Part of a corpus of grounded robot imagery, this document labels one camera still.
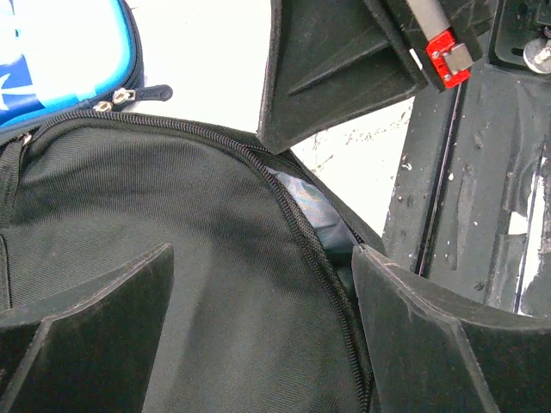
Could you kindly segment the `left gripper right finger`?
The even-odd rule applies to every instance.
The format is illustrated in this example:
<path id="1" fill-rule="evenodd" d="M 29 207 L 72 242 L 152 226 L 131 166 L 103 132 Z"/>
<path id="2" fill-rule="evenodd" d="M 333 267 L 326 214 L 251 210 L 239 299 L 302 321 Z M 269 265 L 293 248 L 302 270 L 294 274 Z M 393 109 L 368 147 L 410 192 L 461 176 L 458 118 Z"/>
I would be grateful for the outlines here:
<path id="1" fill-rule="evenodd" d="M 550 322 L 467 299 L 366 244 L 352 270 L 384 412 L 548 412 Z"/>

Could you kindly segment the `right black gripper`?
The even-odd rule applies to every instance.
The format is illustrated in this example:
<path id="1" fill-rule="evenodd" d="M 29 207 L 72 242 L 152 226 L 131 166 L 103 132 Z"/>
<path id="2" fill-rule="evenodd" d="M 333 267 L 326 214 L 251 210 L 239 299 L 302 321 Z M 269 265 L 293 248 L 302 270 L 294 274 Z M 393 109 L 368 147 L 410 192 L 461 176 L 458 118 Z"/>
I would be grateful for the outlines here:
<path id="1" fill-rule="evenodd" d="M 281 153 L 315 133 L 453 89 L 482 58 L 487 1 L 273 1 L 257 136 Z"/>

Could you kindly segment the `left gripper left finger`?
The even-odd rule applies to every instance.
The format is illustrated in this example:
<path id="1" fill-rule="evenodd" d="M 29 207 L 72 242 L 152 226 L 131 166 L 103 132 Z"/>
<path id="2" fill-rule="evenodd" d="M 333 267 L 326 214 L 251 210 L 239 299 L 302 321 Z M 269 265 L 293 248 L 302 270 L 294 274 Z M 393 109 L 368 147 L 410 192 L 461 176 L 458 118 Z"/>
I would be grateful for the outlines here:
<path id="1" fill-rule="evenodd" d="M 173 287 L 167 243 L 1 312 L 3 412 L 140 412 Z"/>

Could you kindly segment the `black backpack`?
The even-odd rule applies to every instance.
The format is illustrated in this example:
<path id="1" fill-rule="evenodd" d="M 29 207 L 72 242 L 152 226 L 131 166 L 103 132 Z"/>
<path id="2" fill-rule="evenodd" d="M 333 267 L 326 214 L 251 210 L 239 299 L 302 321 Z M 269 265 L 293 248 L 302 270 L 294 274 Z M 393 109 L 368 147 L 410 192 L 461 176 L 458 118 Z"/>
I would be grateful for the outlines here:
<path id="1" fill-rule="evenodd" d="M 167 243 L 173 287 L 140 412 L 368 411 L 374 379 L 352 253 L 326 254 L 269 169 L 313 184 L 357 245 L 382 250 L 291 154 L 249 133 L 83 111 L 10 139 L 1 312 Z"/>

